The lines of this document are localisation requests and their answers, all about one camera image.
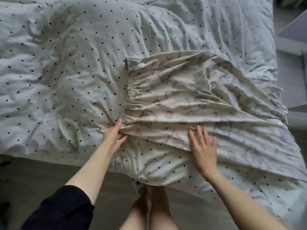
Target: person's right hand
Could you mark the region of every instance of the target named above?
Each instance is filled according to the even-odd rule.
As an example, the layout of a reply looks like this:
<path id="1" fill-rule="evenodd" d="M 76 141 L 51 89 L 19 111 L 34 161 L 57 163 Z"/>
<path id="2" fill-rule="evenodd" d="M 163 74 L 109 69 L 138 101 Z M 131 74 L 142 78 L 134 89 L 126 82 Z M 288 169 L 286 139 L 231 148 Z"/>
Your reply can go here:
<path id="1" fill-rule="evenodd" d="M 193 131 L 189 130 L 190 147 L 192 150 L 191 159 L 198 172 L 207 180 L 216 170 L 216 137 L 213 138 L 213 145 L 210 145 L 208 133 L 205 129 L 196 127 L 198 142 Z"/>

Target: black t-shirt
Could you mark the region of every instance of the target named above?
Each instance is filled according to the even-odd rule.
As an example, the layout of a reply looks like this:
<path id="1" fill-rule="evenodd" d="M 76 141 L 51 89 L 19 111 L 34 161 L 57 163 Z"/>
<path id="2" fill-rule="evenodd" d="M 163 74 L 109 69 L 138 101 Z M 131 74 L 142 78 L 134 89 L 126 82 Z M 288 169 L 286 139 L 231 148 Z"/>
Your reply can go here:
<path id="1" fill-rule="evenodd" d="M 94 208 L 83 190 L 65 185 L 42 201 L 21 230 L 89 229 Z"/>

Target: purple panel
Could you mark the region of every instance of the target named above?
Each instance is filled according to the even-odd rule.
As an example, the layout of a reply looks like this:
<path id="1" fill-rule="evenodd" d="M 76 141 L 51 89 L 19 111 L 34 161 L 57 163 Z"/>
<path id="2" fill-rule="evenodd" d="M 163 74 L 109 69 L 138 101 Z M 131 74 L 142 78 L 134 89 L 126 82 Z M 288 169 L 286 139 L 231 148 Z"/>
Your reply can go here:
<path id="1" fill-rule="evenodd" d="M 290 23 L 279 36 L 307 43 L 307 10 Z"/>

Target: person's left leg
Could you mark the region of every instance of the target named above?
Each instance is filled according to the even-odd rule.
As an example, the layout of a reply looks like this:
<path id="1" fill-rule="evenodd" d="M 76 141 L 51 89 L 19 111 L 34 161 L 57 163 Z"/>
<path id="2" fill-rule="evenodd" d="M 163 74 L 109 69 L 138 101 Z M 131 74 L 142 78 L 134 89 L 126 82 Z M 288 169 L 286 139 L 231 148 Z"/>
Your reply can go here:
<path id="1" fill-rule="evenodd" d="M 130 213 L 119 230 L 146 230 L 150 193 L 146 186 L 139 191 L 140 197 L 132 205 Z"/>

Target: leg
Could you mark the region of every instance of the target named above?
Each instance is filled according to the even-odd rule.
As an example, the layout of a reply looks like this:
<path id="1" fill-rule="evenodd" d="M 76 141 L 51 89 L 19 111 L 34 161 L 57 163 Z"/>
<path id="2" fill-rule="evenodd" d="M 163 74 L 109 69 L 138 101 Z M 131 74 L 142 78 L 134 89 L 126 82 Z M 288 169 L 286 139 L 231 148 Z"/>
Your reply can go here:
<path id="1" fill-rule="evenodd" d="M 150 230 L 179 230 L 171 216 L 164 187 L 153 186 L 152 191 L 149 214 Z"/>
<path id="2" fill-rule="evenodd" d="M 139 193 L 141 196 L 132 205 L 126 221 L 119 230 L 146 230 L 150 194 L 147 187 L 141 188 Z"/>

